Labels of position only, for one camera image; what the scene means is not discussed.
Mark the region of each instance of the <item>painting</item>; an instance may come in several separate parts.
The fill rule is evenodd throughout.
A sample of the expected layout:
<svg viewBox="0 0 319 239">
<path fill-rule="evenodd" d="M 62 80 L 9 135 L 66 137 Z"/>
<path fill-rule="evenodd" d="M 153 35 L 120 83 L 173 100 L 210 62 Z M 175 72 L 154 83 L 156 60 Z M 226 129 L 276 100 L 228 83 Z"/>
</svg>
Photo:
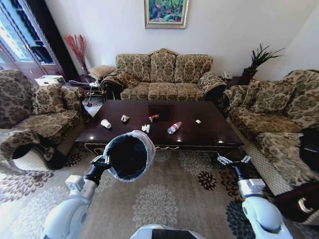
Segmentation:
<svg viewBox="0 0 319 239">
<path fill-rule="evenodd" d="M 144 0 L 145 28 L 185 28 L 189 0 Z"/>
</svg>

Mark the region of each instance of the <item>floral rug pattern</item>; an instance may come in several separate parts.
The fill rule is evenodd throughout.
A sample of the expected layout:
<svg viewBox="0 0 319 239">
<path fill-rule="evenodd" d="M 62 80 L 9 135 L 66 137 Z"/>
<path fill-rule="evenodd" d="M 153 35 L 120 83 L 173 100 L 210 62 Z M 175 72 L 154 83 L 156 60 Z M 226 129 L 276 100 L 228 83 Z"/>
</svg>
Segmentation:
<svg viewBox="0 0 319 239">
<path fill-rule="evenodd" d="M 65 179 L 85 175 L 93 158 L 76 145 L 60 170 L 0 177 L 0 218 L 6 218 L 1 239 L 38 239 L 47 214 L 69 193 Z M 259 177 L 253 166 L 247 169 Z M 265 194 L 272 198 L 269 191 Z M 220 166 L 214 153 L 158 151 L 148 172 L 133 183 L 104 172 L 79 238 L 126 239 L 142 225 L 163 224 L 207 239 L 253 239 L 241 202 L 234 172 Z M 289 220 L 286 225 L 294 238 L 319 235 Z"/>
</svg>

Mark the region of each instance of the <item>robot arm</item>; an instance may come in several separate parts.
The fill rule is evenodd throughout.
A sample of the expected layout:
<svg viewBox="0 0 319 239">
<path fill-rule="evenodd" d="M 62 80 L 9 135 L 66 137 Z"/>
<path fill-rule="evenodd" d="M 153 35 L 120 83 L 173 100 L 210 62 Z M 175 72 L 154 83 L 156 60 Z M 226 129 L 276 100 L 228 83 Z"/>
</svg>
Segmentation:
<svg viewBox="0 0 319 239">
<path fill-rule="evenodd" d="M 245 167 L 250 161 L 248 156 L 239 148 L 244 158 L 240 161 L 231 161 L 218 156 L 218 161 L 233 168 L 238 178 L 239 192 L 245 201 L 242 208 L 249 220 L 257 239 L 292 239 L 283 217 L 278 208 L 264 199 L 263 189 L 266 184 L 262 179 L 248 179 Z"/>
<path fill-rule="evenodd" d="M 68 198 L 46 217 L 41 239 L 77 239 L 86 221 L 89 207 L 109 162 L 98 156 L 91 161 L 88 175 L 70 175 L 65 181 L 70 189 Z"/>
</svg>

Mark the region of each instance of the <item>telephone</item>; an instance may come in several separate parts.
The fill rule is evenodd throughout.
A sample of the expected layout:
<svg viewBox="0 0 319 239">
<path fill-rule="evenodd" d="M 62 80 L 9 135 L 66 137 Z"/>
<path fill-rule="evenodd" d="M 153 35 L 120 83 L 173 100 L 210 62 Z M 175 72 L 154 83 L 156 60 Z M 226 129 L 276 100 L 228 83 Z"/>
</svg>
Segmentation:
<svg viewBox="0 0 319 239">
<path fill-rule="evenodd" d="M 231 73 L 227 73 L 226 71 L 223 71 L 222 73 L 221 73 L 221 77 L 223 78 L 223 79 L 233 79 L 233 77 L 232 77 L 232 75 L 231 75 Z"/>
</svg>

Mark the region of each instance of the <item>vase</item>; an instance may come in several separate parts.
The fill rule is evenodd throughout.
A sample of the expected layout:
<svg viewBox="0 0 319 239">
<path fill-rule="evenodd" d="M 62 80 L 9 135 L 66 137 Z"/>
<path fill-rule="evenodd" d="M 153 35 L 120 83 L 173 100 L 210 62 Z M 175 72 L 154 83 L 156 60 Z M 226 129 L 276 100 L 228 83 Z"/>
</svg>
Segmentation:
<svg viewBox="0 0 319 239">
<path fill-rule="evenodd" d="M 245 68 L 238 82 L 238 85 L 249 85 L 250 80 L 254 77 L 258 70 Z"/>
<path fill-rule="evenodd" d="M 88 71 L 88 68 L 86 67 L 86 65 L 83 65 L 82 66 L 82 71 L 83 71 L 83 74 L 88 76 L 89 75 L 89 71 Z"/>
</svg>

